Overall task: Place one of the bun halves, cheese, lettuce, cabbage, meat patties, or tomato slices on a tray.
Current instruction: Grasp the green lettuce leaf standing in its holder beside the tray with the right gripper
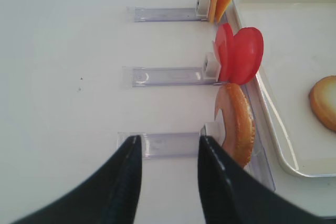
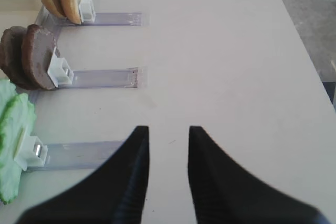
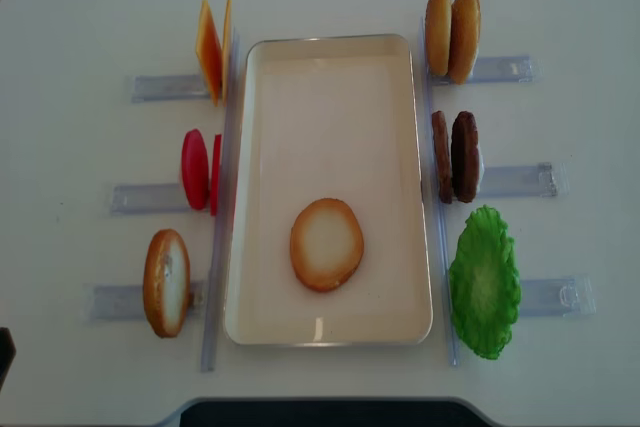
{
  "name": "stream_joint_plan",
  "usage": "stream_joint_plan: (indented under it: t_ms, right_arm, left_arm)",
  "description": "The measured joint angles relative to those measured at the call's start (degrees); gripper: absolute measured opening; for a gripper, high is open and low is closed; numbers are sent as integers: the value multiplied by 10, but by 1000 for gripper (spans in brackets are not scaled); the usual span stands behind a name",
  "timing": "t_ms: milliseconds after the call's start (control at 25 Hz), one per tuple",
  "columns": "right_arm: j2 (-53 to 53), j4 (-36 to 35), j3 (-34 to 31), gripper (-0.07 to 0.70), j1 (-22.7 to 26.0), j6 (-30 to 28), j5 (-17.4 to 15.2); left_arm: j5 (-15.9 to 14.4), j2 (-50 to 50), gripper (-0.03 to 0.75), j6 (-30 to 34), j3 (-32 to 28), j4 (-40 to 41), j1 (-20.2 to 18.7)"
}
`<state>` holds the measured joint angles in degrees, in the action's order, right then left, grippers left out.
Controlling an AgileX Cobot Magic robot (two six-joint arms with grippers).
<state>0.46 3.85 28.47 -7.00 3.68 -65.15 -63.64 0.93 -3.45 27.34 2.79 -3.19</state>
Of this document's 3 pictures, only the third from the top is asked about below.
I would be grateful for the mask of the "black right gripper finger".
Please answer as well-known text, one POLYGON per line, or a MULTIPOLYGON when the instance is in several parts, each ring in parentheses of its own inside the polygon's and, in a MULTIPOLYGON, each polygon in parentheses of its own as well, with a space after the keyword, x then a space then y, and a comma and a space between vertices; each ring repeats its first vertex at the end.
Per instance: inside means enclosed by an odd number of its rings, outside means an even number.
POLYGON ((16 355, 16 348, 7 327, 0 328, 0 388, 3 386, 12 362, 16 355))

